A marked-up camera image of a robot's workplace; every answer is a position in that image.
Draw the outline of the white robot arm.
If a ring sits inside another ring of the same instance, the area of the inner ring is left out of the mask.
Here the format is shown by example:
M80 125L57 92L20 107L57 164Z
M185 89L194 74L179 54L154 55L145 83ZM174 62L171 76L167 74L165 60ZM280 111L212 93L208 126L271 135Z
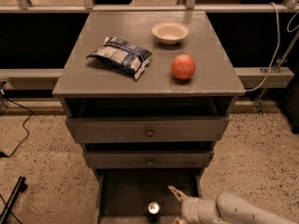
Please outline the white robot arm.
M173 186L168 188L180 202L180 217L173 224L297 224L229 192L206 200L187 196Z

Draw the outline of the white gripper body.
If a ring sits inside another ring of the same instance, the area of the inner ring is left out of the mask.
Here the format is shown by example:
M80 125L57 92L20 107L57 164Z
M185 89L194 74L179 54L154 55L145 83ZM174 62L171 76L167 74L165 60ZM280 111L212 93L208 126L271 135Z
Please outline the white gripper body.
M219 224L219 212L214 200L188 197L181 205L182 217L188 224Z

